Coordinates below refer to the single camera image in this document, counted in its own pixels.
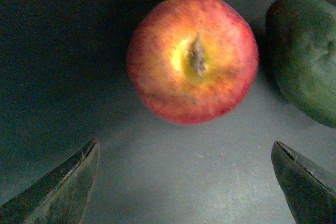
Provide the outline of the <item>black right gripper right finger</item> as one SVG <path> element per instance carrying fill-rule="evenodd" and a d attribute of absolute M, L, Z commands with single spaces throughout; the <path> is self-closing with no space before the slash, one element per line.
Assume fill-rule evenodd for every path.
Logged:
<path fill-rule="evenodd" d="M 296 223 L 335 223 L 335 174 L 276 141 L 271 161 Z"/>

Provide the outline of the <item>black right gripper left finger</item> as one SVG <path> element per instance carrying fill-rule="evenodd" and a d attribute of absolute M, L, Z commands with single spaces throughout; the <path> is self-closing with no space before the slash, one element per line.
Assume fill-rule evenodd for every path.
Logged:
<path fill-rule="evenodd" d="M 94 138 L 1 205 L 1 223 L 82 223 L 99 162 L 100 144 Z"/>

